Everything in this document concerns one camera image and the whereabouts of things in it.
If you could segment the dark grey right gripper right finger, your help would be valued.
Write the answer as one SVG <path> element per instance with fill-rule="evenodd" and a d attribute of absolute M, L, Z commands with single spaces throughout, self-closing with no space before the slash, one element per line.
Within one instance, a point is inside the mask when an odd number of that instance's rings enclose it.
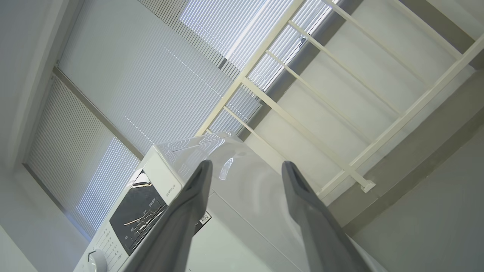
<path fill-rule="evenodd" d="M 299 225 L 312 272 L 370 272 L 349 237 L 318 198 L 297 166 L 282 164 L 289 214 Z"/>

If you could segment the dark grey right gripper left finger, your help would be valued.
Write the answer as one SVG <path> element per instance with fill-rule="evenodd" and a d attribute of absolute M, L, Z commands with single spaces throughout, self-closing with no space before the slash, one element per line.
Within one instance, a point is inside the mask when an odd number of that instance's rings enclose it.
<path fill-rule="evenodd" d="M 125 272 L 184 272 L 195 226 L 206 212 L 213 164 L 202 161 L 154 224 Z"/>

